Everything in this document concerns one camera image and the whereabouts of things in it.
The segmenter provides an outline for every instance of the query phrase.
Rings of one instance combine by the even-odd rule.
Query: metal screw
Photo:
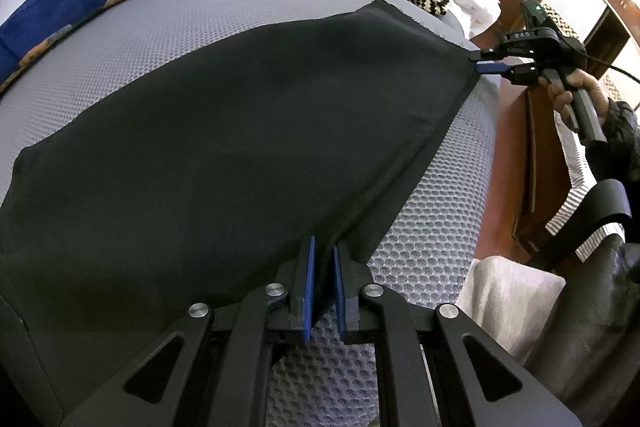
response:
[[[458,316],[458,308],[453,304],[443,304],[439,309],[440,315],[446,319],[455,319]]]
[[[267,295],[278,297],[284,293],[284,286],[278,282],[272,282],[268,284],[264,290],[267,292]]]
[[[364,286],[364,293],[369,297],[380,297],[384,290],[380,284],[367,284]]]
[[[194,319],[204,317],[207,313],[209,313],[209,307],[204,302],[196,302],[189,308],[189,314]]]

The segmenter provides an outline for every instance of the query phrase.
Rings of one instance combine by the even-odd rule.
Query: black cloth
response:
[[[626,102],[609,99],[607,120],[602,126],[607,143],[586,149],[586,158],[597,181],[615,179],[625,185],[632,222],[625,229],[629,243],[640,243],[640,132],[638,118]]]
[[[62,414],[190,304],[271,282],[307,232],[317,316],[332,295],[330,248],[347,237],[354,258],[371,256],[474,65],[375,0],[205,46],[23,150],[0,208],[0,318],[31,331]]]
[[[640,245],[610,235],[560,292],[525,368],[584,427],[638,425]]]

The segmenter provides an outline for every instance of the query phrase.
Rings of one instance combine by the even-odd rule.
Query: wooden floor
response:
[[[529,255],[512,237],[520,215],[526,172],[526,104],[522,86],[502,79],[492,169],[476,259],[501,255],[524,263]]]

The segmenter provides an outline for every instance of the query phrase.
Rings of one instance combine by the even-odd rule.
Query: black leather jacket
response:
[[[640,243],[640,131],[638,119],[626,102],[609,99],[609,114],[602,130],[608,143],[587,147],[586,156],[597,181],[614,178],[622,182],[633,221],[625,230],[628,243]]]

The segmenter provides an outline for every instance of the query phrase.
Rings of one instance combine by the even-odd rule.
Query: gray mattress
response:
[[[18,152],[161,65],[270,23],[322,18],[372,0],[127,0],[60,42],[0,100],[0,200]],[[455,30],[405,0],[386,0],[467,49]],[[454,301],[473,258],[491,171],[497,80],[484,77],[370,260],[377,282],[412,303]],[[360,426],[377,414],[370,346],[346,347],[335,314],[273,368],[268,425]]]

